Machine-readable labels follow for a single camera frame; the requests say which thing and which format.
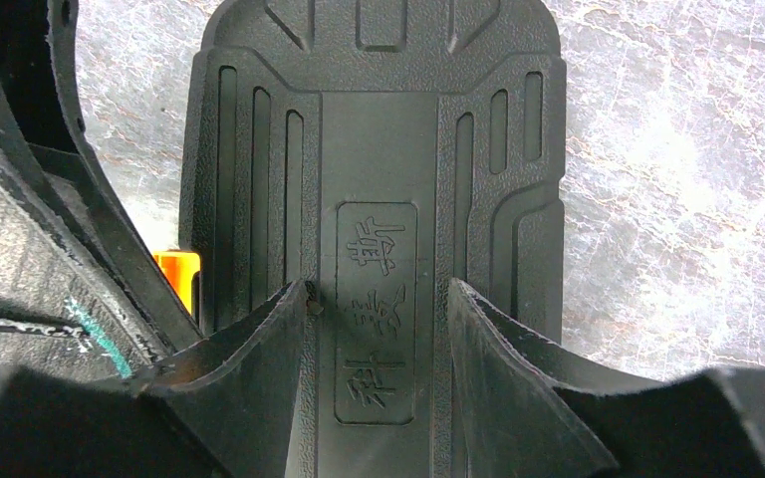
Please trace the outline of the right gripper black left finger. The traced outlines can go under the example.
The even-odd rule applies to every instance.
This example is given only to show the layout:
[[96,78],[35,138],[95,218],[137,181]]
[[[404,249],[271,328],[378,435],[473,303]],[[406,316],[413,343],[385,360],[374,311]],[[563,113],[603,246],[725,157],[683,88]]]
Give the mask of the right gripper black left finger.
[[280,477],[307,290],[127,379],[79,383],[0,367],[0,477]]

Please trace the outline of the black plastic tool case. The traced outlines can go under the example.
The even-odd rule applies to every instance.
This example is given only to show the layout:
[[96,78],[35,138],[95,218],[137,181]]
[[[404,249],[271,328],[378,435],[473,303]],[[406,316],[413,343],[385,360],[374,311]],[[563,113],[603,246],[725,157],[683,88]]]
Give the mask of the black plastic tool case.
[[225,1],[179,242],[201,324],[308,281],[285,475],[459,477],[446,288],[562,333],[566,65],[540,1]]

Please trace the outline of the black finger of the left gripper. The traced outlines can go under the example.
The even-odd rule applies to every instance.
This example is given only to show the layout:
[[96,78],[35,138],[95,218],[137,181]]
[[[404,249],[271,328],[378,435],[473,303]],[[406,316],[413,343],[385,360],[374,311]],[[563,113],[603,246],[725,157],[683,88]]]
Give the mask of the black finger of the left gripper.
[[54,208],[130,303],[175,351],[202,334],[139,238],[89,145],[76,80],[76,1],[0,1],[0,82],[47,181],[76,196]]
[[0,366],[93,381],[170,354],[0,148]]

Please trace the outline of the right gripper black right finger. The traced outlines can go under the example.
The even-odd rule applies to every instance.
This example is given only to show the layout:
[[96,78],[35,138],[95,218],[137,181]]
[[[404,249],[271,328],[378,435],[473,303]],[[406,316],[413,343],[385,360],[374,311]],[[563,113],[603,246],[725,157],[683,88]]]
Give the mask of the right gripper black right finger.
[[469,284],[448,287],[475,477],[765,477],[765,368],[670,381],[580,357]]

